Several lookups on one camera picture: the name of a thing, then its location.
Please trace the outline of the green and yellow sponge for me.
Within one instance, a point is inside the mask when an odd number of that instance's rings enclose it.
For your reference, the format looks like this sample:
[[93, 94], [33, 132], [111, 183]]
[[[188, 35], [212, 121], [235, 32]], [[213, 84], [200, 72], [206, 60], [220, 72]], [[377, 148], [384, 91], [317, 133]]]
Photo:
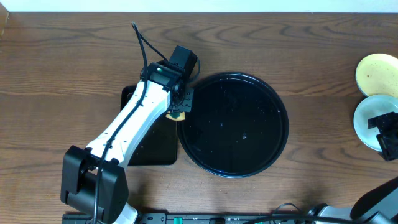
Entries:
[[166, 117], [168, 119], [173, 120], [173, 121], [183, 121], [183, 120], [185, 120], [185, 113], [184, 112], [181, 112], [181, 113], [173, 112], [173, 113], [171, 113], [170, 111], [168, 111], [167, 114], [166, 114]]

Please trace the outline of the light blue plate top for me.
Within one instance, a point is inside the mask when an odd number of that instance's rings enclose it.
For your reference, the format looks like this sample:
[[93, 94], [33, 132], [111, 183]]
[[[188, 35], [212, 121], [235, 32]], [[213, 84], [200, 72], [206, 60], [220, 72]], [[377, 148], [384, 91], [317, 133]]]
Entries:
[[388, 95], [369, 96], [357, 106], [353, 117], [354, 130], [367, 147], [382, 151], [376, 138], [380, 132], [377, 128], [369, 129], [368, 120], [390, 112], [397, 112], [397, 98]]

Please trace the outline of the yellow plate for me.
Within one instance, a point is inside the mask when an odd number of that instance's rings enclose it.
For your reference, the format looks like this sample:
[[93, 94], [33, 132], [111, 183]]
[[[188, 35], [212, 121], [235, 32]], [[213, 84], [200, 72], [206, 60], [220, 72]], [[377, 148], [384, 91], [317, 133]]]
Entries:
[[397, 98], [397, 58], [371, 54], [356, 67], [356, 84], [363, 95], [389, 95]]

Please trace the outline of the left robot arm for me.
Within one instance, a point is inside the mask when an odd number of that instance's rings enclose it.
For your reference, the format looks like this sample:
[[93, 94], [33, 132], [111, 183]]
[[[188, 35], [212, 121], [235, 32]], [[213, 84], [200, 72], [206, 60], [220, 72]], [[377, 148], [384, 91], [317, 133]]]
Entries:
[[142, 69], [141, 80], [113, 122], [82, 149], [63, 157], [61, 201], [90, 223], [134, 223], [125, 170], [148, 130], [166, 112], [190, 111], [186, 88], [195, 65], [161, 61]]

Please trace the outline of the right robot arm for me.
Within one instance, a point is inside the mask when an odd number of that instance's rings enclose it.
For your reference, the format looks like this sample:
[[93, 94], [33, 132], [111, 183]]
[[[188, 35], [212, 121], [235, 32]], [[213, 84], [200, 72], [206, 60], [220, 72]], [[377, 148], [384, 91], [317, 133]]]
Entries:
[[[377, 128], [379, 155], [387, 162], [397, 160], [397, 113], [390, 112], [368, 119], [368, 128]], [[313, 207], [311, 216], [352, 220], [356, 223], [397, 223], [397, 178], [364, 194], [353, 207], [336, 208], [327, 204]]]

